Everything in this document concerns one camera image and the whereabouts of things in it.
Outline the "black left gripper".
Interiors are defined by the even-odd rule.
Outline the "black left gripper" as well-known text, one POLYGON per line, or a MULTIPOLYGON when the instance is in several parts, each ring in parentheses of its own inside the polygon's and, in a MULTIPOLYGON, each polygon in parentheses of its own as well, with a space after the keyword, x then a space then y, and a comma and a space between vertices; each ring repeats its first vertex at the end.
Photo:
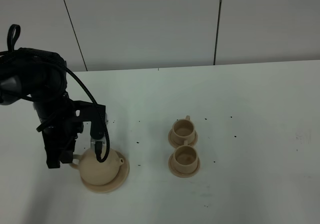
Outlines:
POLYGON ((72 163, 78 132, 76 125, 68 122, 69 119, 76 116, 69 94, 64 92, 55 100, 38 102, 37 115, 41 124, 47 124, 47 127, 40 128, 47 167, 59 169, 61 163, 72 163))

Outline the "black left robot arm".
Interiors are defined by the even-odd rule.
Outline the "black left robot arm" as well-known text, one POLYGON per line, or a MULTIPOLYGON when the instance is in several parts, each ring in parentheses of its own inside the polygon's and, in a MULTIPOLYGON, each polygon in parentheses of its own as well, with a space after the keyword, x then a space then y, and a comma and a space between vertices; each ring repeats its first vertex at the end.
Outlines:
POLYGON ((76 115, 78 102, 66 89, 67 64, 59 54, 32 48, 1 53, 0 104, 32 102, 50 169, 72 163, 76 139, 84 129, 76 115))

